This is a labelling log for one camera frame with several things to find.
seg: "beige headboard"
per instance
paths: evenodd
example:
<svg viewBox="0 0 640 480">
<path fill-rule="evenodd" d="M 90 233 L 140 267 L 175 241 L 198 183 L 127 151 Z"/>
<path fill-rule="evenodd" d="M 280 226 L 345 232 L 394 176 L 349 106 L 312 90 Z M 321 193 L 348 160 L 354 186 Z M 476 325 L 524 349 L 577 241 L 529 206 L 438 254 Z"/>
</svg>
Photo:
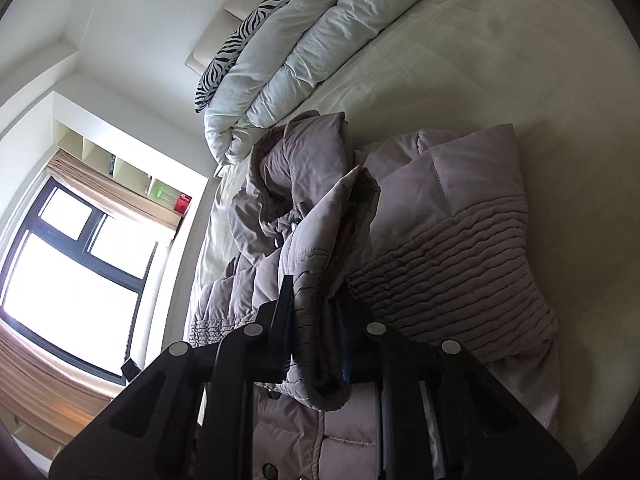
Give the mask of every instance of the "beige headboard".
<svg viewBox="0 0 640 480">
<path fill-rule="evenodd" d="M 227 0 L 193 48 L 185 65 L 201 75 L 226 39 L 263 0 Z"/>
</svg>

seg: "curtain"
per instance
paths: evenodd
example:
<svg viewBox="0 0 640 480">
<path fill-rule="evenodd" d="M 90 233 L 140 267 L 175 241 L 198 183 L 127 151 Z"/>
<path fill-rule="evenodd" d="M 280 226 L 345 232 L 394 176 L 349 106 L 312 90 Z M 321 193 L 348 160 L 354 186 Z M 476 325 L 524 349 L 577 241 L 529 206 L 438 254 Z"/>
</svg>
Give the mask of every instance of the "curtain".
<svg viewBox="0 0 640 480">
<path fill-rule="evenodd" d="M 122 388 L 51 356 L 0 320 L 0 403 L 60 444 L 68 444 Z"/>
<path fill-rule="evenodd" d="M 47 164 L 47 170 L 56 180 L 110 216 L 142 224 L 161 239 L 174 238 L 181 218 L 177 212 L 121 186 L 64 150 L 58 150 Z"/>
</svg>

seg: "zebra print pillow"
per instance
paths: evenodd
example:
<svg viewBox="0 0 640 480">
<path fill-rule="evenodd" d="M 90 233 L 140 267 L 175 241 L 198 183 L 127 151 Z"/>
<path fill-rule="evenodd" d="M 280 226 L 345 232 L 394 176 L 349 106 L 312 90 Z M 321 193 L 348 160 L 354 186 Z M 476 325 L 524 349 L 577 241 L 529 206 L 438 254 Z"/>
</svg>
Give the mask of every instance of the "zebra print pillow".
<svg viewBox="0 0 640 480">
<path fill-rule="evenodd" d="M 228 40 L 222 45 L 216 57 L 211 60 L 207 69 L 202 73 L 200 83 L 196 88 L 196 113 L 203 111 L 213 95 L 216 93 L 222 78 L 236 64 L 238 57 L 244 50 L 255 32 L 271 14 L 284 7 L 290 0 L 264 0 L 244 19 Z"/>
</svg>

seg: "bed sheet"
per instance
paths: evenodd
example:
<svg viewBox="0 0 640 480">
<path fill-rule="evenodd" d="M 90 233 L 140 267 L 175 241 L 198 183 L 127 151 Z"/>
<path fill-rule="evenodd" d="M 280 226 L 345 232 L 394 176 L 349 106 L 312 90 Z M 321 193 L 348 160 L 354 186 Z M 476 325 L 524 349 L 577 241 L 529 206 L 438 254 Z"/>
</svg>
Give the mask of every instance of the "bed sheet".
<svg viewBox="0 0 640 480">
<path fill-rule="evenodd" d="M 558 438 L 580 469 L 640 387 L 639 104 L 640 50 L 610 0 L 421 0 L 297 110 L 345 111 L 356 145 L 514 124 L 528 255 L 560 323 Z M 233 256 L 243 164 L 223 179 L 197 279 Z"/>
</svg>

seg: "black window frame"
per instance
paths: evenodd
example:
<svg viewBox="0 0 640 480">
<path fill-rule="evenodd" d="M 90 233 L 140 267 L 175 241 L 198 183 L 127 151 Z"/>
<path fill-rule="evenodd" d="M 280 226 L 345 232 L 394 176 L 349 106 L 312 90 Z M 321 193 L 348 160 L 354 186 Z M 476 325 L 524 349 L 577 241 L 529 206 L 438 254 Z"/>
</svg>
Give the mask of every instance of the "black window frame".
<svg viewBox="0 0 640 480">
<path fill-rule="evenodd" d="M 79 202 L 85 204 L 86 206 L 89 206 L 92 210 L 87 221 L 84 224 L 84 227 L 82 228 L 80 235 L 78 236 L 78 240 L 73 240 L 73 238 L 60 232 L 55 227 L 51 226 L 42 218 L 40 218 L 41 212 L 47 206 L 47 203 L 49 203 L 49 200 L 51 199 L 51 197 L 53 197 L 53 194 L 56 192 L 56 190 L 61 190 L 71 195 Z M 138 300 L 136 301 L 136 306 L 131 317 L 129 336 L 127 339 L 127 348 L 124 355 L 124 360 L 122 362 L 124 363 L 124 361 L 129 359 L 131 352 L 131 343 L 133 340 L 133 332 L 136 325 L 136 318 L 138 317 L 138 311 L 140 309 L 140 300 L 142 299 L 142 294 L 146 285 L 146 279 L 148 278 L 149 269 L 151 268 L 151 263 L 153 262 L 154 256 L 156 254 L 158 243 L 156 242 L 153 248 L 145 269 L 145 274 L 142 278 L 133 276 L 132 274 L 129 274 L 124 270 L 108 264 L 100 258 L 93 256 L 90 252 L 95 239 L 97 238 L 100 229 L 104 224 L 104 221 L 108 217 L 109 215 L 107 215 L 107 213 L 88 203 L 82 197 L 76 195 L 69 188 L 67 188 L 63 184 L 60 184 L 53 177 L 50 177 L 38 193 L 36 199 L 30 206 L 27 214 L 20 224 L 20 227 L 18 228 L 18 231 L 16 232 L 14 239 L 12 240 L 11 246 L 9 247 L 9 251 L 4 260 L 4 263 L 2 264 L 2 269 L 0 270 L 0 317 L 16 332 L 22 334 L 31 342 L 36 343 L 36 345 L 40 346 L 56 357 L 59 357 L 67 363 L 80 368 L 85 372 L 89 372 L 97 377 L 111 381 L 113 383 L 124 385 L 126 384 L 126 380 L 123 375 L 116 375 L 108 370 L 104 370 L 103 368 L 84 361 L 83 359 L 76 357 L 75 355 L 50 343 L 31 329 L 29 329 L 27 326 L 11 317 L 4 310 L 4 297 L 6 295 L 7 286 L 10 282 L 12 269 L 14 268 L 15 262 L 17 262 L 20 258 L 22 248 L 24 247 L 24 243 L 28 235 L 35 234 L 51 247 L 73 259 L 83 267 L 92 270 L 100 276 L 103 276 L 104 278 L 110 280 L 111 282 L 121 285 L 138 294 Z"/>
</svg>

